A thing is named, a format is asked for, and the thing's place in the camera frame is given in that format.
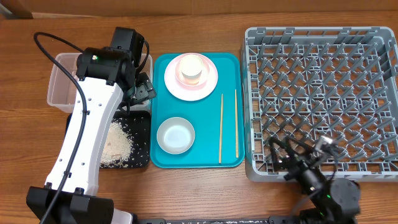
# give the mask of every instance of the black tray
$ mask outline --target black tray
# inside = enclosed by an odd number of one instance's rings
[[[67,128],[69,126],[72,114],[67,118]],[[129,114],[123,114],[117,111],[112,119],[112,122],[121,122],[122,130],[128,135],[132,136],[134,144],[131,148],[131,154],[128,161],[124,161],[123,165],[110,164],[105,166],[100,164],[101,168],[140,168],[149,163],[149,149],[150,149],[150,113],[146,111],[130,111]]]

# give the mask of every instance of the chopstick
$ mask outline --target chopstick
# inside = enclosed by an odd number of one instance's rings
[[[236,158],[239,157],[239,139],[238,139],[238,101],[236,99],[236,90],[235,90],[235,149],[236,149]]]
[[[224,97],[221,94],[221,119],[220,119],[220,149],[218,151],[218,163],[221,163],[221,145],[223,143],[223,107],[224,107]]]

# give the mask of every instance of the blue tray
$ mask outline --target blue tray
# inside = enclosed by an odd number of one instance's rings
[[[244,158],[243,107],[241,76],[238,59],[229,53],[204,54],[217,67],[218,83],[213,92],[198,101],[183,101],[166,88],[164,73],[167,65],[179,54],[165,54],[155,63],[154,88],[157,96],[152,100],[150,158],[161,168],[236,167]],[[239,157],[235,150],[235,90],[238,101]],[[222,161],[218,163],[220,145],[221,94],[224,94]],[[171,117],[191,122],[195,129],[195,142],[182,154],[163,151],[156,140],[159,126]]]

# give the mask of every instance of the clear plastic container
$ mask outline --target clear plastic container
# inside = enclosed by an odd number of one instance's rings
[[[61,65],[63,65],[68,72],[70,72],[73,77],[77,80],[76,71],[76,61],[80,53],[62,53],[58,54],[55,59]],[[141,55],[141,62],[145,58],[146,54]],[[149,79],[152,81],[152,57],[149,55],[145,67],[142,72],[146,72]],[[76,98],[76,87],[69,80],[69,78],[57,67],[53,66],[51,71],[49,90],[47,92],[47,103],[50,106],[55,106],[58,109],[66,113],[72,113],[75,107]],[[134,105],[130,110],[145,110],[150,112],[150,100],[143,102],[141,105]]]

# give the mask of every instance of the wire grid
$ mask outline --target wire grid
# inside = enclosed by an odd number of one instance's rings
[[[398,171],[398,135],[384,84],[395,54],[354,41],[366,32],[339,44],[270,44],[276,34],[248,46],[257,170],[277,174],[269,136],[313,144],[327,135],[338,141],[338,171]],[[333,160],[321,170],[332,171]]]

